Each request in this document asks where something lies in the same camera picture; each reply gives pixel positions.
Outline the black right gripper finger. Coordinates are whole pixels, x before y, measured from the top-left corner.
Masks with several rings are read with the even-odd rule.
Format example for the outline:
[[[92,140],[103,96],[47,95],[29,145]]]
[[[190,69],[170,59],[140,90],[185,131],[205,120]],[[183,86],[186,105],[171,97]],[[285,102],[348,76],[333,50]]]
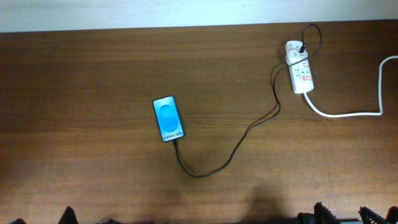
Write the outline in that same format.
[[[340,221],[321,202],[315,204],[314,216],[316,224],[340,224]]]
[[[361,207],[359,214],[363,224],[386,224],[387,220],[370,210],[368,207]]]

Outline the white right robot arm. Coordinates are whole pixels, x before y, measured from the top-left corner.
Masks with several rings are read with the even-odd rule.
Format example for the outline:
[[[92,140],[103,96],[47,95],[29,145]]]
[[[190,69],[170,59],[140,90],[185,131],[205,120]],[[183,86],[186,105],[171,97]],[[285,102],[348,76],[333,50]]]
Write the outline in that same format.
[[[358,210],[360,219],[338,219],[321,202],[314,206],[314,213],[299,213],[296,224],[397,224],[397,206],[392,206],[386,218],[381,217],[368,207]]]

